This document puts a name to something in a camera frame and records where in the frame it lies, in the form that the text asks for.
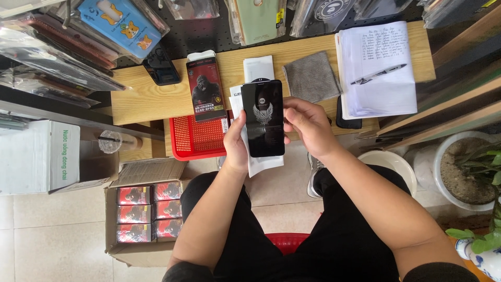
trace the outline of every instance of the blue and white vase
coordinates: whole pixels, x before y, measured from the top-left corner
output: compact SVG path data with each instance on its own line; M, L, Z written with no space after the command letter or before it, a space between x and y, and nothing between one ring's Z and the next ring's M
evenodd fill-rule
M460 239L456 242L456 251L463 259L471 260L478 269L496 282L501 282L501 247L481 254L471 250L473 239Z

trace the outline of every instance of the blue phone case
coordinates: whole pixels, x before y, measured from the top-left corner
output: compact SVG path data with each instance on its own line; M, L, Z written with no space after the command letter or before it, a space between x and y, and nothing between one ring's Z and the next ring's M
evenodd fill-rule
M118 22L100 10L97 2L84 0L78 6L82 21L132 55L145 58L162 38L160 32L129 0L109 0L110 8L120 17Z

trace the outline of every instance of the gray cloth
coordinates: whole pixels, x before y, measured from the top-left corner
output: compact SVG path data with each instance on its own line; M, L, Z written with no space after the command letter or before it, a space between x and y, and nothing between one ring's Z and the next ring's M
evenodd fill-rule
M325 51L291 62L282 69L292 97L317 103L343 93Z

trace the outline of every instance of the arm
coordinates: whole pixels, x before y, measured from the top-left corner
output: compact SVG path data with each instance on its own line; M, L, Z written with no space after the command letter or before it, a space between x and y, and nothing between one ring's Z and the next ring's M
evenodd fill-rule
M393 251L401 278L429 262L464 266L445 233L419 203L342 148L321 106L290 98L284 100L284 107L285 131L295 129L307 150L336 178Z
M245 113L231 124L224 137L226 160L216 178L191 211L176 240L167 269L187 261L211 271L221 257L236 201L247 175L247 151L240 137Z

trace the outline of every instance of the red plastic basket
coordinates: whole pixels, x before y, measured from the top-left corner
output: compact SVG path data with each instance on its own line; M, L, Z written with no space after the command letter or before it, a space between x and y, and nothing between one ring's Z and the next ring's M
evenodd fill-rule
M169 119L172 153L180 161L226 156L221 120L196 123L195 116Z

